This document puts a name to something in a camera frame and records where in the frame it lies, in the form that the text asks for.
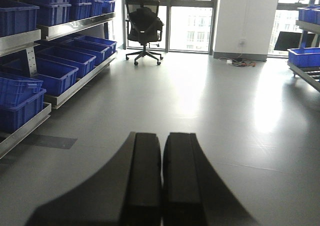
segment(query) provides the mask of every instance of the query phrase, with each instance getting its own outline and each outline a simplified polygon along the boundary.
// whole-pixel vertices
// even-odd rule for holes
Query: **stainless steel shelving rack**
[[[305,21],[297,20],[295,22],[297,26],[299,26],[300,29],[303,30],[302,33],[302,39],[300,45],[302,45],[301,48],[305,48],[305,40],[306,40],[306,34],[308,32],[314,33],[316,35],[320,35],[320,25]],[[320,92],[320,82],[317,81],[320,79],[320,67],[297,67],[293,63],[288,61],[288,66],[293,71],[293,75],[299,75],[303,80],[305,80],[308,84],[310,84],[312,87],[314,87],[317,91]]]
[[[54,40],[66,35],[70,35],[100,24],[112,21],[116,16],[115,12],[102,14],[99,16],[89,17],[77,21],[71,21],[55,26],[42,26],[37,27],[41,29],[41,38],[43,40]],[[85,77],[76,81],[76,83],[62,93],[59,96],[52,96],[45,94],[44,101],[51,103],[53,109],[58,109],[61,107],[68,99],[70,99],[76,92],[78,92],[83,86],[85,86],[90,80],[92,80],[97,74],[99,74],[103,69],[107,68],[110,63],[116,58],[117,52],[107,58],[100,65],[96,66],[91,72],[89,72]]]
[[[0,57],[25,50],[28,58],[29,70],[34,72],[36,69],[34,41],[39,40],[41,31],[39,29],[6,37],[0,37]],[[51,104],[44,103],[43,109],[15,132],[9,134],[0,132],[0,159],[19,144],[25,137],[34,131],[39,125],[46,121],[51,112]]]
[[[37,25],[37,30],[1,37],[0,57],[12,54],[14,52],[26,50],[29,71],[30,75],[32,76],[37,73],[37,65],[34,53],[34,46],[36,46],[37,44],[34,43],[35,41],[40,39],[47,41],[54,40],[100,24],[107,23],[109,21],[112,21],[115,16],[116,14],[112,12],[50,27]],[[90,80],[92,80],[97,74],[99,74],[103,69],[107,68],[110,63],[116,58],[116,56],[117,52],[107,58],[100,65],[96,66],[85,77],[77,80],[77,82],[72,87],[70,87],[60,96],[51,96],[45,94],[45,103],[43,104],[43,110],[14,133],[8,134],[0,132],[0,159],[5,156],[10,150],[12,150],[17,144],[19,144],[24,138],[26,138],[30,133],[32,133],[39,125],[46,121],[50,117],[49,114],[52,109],[58,109]]]

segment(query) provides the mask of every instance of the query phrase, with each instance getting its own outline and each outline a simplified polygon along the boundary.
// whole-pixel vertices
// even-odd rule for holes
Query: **black monitor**
[[[279,33],[278,39],[275,43],[274,50],[287,51],[287,49],[299,48],[301,32],[284,32]],[[315,34],[308,33],[306,40],[306,48],[310,48],[314,40]]]

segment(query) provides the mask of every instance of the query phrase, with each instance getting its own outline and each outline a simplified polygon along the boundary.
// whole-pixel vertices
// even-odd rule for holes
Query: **black rubber pad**
[[[190,135],[171,133],[163,155],[165,226],[204,226]]]
[[[203,153],[194,133],[171,133],[163,156],[165,226],[258,226]]]
[[[127,195],[136,133],[88,180],[40,206],[27,226],[117,226]]]
[[[190,134],[202,206],[208,226],[260,225],[241,205],[211,166],[197,136]]]
[[[159,226],[161,223],[161,150],[153,133],[137,133],[135,138],[126,226]]]

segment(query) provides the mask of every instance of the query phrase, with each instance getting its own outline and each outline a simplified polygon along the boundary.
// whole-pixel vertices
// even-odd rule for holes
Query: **mesh chair back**
[[[159,1],[157,0],[126,0],[125,2],[129,16],[131,13],[138,11],[138,9],[148,8],[151,12],[158,16]]]

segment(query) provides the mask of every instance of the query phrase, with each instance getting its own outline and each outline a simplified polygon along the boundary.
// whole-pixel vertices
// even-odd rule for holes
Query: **gray floor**
[[[172,52],[160,66],[146,57],[134,66],[124,51],[0,160],[0,225],[23,226],[36,206],[96,172],[130,131],[156,133],[162,147],[170,132],[196,133],[262,225],[320,225],[320,93],[285,60],[240,68]]]

